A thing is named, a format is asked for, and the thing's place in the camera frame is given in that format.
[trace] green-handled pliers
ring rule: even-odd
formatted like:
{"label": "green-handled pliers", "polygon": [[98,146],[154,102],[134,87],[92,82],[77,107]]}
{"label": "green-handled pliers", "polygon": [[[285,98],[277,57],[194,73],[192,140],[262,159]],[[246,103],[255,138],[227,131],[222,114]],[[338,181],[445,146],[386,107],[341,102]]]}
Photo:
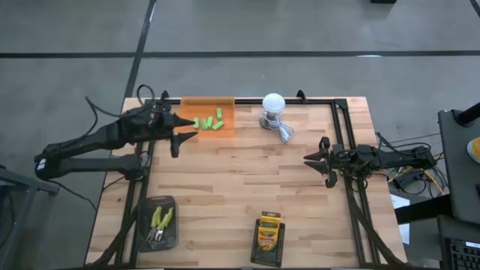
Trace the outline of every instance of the green-handled pliers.
{"label": "green-handled pliers", "polygon": [[168,209],[168,213],[166,213],[163,218],[162,215],[162,207],[157,206],[155,212],[151,216],[151,223],[150,223],[150,233],[147,236],[147,242],[157,241],[159,242],[162,239],[162,235],[164,234],[164,228],[168,227],[170,220],[172,220],[173,216],[173,207]]}

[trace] concrete floor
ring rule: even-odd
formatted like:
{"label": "concrete floor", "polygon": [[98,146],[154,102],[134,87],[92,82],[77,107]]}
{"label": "concrete floor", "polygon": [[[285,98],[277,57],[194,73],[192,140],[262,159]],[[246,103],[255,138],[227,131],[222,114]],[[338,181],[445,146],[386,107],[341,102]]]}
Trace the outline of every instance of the concrete floor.
{"label": "concrete floor", "polygon": [[[148,0],[0,0],[0,53],[134,52],[147,5]],[[479,24],[467,0],[399,0],[395,5],[159,0],[145,51],[480,50]],[[376,130],[399,140],[436,133],[439,110],[478,102],[479,60],[143,59],[136,85],[178,97],[294,95],[298,89],[310,96],[366,96]],[[0,58],[0,164],[33,176],[33,157],[46,144],[77,137],[91,125],[86,95],[118,112],[132,62]],[[101,116],[99,124],[112,120]],[[439,139],[424,141],[436,151]],[[59,181],[97,203],[103,178],[103,173],[79,173]],[[54,198],[39,193],[15,269],[81,266],[94,218],[87,202],[65,191]],[[407,253],[409,259],[418,254]]]}

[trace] green foam piece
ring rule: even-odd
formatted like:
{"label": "green foam piece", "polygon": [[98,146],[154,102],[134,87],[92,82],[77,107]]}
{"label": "green foam piece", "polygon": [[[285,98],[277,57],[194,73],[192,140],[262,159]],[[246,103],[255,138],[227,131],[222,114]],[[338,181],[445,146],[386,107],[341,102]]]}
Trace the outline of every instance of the green foam piece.
{"label": "green foam piece", "polygon": [[217,129],[221,128],[224,126],[224,122],[223,121],[219,121],[217,124],[214,124],[213,125],[213,130],[216,131]]}
{"label": "green foam piece", "polygon": [[202,118],[202,128],[204,131],[209,129],[209,126],[207,125],[207,122],[205,121],[204,118]]}
{"label": "green foam piece", "polygon": [[193,128],[198,129],[199,127],[198,117],[195,117],[193,120],[195,121],[195,124],[193,124]]}
{"label": "green foam piece", "polygon": [[213,117],[209,116],[207,120],[207,128],[211,128],[213,124]]}
{"label": "green foam piece", "polygon": [[221,119],[222,119],[222,109],[217,108],[217,120],[221,120]]}

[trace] orange tray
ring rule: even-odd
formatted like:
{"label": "orange tray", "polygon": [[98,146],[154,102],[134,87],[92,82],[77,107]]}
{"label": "orange tray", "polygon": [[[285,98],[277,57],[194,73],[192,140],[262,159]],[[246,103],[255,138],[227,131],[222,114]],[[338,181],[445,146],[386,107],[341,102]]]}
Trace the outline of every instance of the orange tray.
{"label": "orange tray", "polygon": [[178,127],[177,132],[191,132],[198,131],[198,137],[209,138],[229,138],[235,134],[235,98],[234,97],[182,97],[180,102],[179,116],[183,119],[194,120],[198,117],[207,119],[213,116],[213,125],[217,123],[217,108],[222,109],[223,127],[218,130],[203,130],[202,124],[199,123],[199,128],[194,126]]}

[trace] wooden tabletop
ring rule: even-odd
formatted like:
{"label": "wooden tabletop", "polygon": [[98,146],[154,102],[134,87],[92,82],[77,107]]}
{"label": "wooden tabletop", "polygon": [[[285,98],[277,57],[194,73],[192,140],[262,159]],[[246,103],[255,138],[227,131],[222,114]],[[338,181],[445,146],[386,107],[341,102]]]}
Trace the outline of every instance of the wooden tabletop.
{"label": "wooden tabletop", "polygon": [[[357,144],[376,145],[366,99],[346,99]],[[128,98],[124,110],[137,106],[137,99]],[[181,146],[178,158],[170,157],[169,142],[156,143],[147,197],[175,197],[179,239],[172,250],[139,253],[137,267],[262,267],[250,262],[255,220],[262,211],[280,212],[286,224],[282,267],[358,266],[343,179],[338,176],[337,185],[327,189],[325,177],[302,159],[318,150],[322,136],[336,142],[330,106],[287,105],[282,120],[295,129],[288,144],[277,131],[259,126],[262,110],[260,105],[235,106],[233,138],[194,137]],[[341,112],[340,123],[347,138]],[[133,151],[129,146],[113,154]],[[108,173],[105,185],[119,176]],[[95,261],[119,231],[127,189],[128,182],[120,181],[103,192],[87,263]],[[368,180],[367,196],[375,229],[406,261],[384,177]],[[365,232],[362,239],[368,254]],[[130,231],[125,254],[131,241]]]}

